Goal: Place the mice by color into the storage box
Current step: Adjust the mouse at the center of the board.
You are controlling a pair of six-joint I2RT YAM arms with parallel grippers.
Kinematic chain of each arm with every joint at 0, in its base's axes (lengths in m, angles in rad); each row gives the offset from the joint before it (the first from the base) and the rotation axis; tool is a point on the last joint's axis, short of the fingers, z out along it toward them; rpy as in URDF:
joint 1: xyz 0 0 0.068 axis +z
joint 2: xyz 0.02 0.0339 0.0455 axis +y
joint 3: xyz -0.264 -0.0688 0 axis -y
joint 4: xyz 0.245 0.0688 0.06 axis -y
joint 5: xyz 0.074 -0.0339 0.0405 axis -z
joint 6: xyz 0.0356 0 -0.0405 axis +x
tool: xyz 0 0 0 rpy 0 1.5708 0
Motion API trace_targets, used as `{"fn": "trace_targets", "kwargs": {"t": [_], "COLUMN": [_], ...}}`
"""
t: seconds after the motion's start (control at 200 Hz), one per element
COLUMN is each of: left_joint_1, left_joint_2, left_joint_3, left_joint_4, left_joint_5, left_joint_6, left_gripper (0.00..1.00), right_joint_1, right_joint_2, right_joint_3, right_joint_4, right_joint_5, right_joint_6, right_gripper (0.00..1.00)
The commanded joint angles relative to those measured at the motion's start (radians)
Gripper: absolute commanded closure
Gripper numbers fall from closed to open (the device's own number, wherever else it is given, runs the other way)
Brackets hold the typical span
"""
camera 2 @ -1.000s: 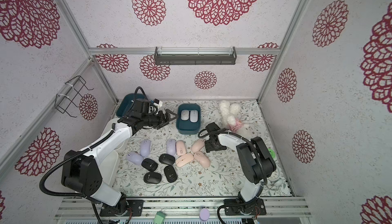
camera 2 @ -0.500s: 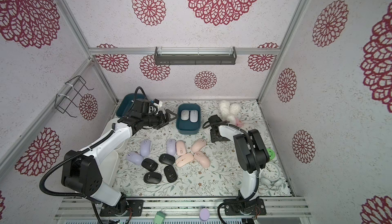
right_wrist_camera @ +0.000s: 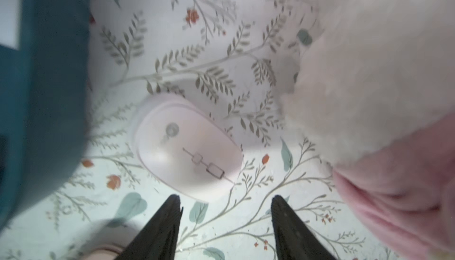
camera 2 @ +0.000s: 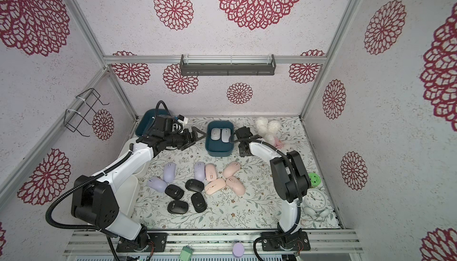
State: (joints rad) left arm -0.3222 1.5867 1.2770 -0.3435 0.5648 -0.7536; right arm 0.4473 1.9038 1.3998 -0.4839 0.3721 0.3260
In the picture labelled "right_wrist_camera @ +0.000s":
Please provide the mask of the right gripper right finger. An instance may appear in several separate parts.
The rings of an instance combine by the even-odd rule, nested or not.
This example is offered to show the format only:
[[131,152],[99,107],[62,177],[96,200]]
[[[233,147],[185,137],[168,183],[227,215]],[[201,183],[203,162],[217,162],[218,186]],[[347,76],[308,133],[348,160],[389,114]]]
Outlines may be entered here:
[[278,260],[335,260],[280,195],[271,202]]

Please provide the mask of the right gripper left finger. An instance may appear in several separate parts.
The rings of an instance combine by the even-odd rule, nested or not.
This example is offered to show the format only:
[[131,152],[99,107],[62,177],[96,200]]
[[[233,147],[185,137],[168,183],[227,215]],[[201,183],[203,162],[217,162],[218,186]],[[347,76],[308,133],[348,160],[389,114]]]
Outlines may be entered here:
[[174,260],[183,209],[173,194],[116,260]]

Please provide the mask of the white mouse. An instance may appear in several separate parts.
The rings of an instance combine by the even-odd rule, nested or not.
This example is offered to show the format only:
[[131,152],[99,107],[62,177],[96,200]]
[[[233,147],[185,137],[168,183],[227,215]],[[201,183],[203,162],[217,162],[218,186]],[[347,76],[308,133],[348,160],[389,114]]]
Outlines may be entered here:
[[147,97],[137,107],[129,147],[154,177],[202,203],[229,194],[243,162],[227,133],[191,102],[169,93]]

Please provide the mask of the teal storage box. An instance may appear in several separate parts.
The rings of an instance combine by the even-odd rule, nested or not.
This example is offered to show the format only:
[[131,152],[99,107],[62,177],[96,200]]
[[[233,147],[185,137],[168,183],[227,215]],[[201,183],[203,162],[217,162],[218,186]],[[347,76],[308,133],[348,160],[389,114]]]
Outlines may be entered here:
[[90,0],[1,0],[2,227],[79,164],[90,14]]

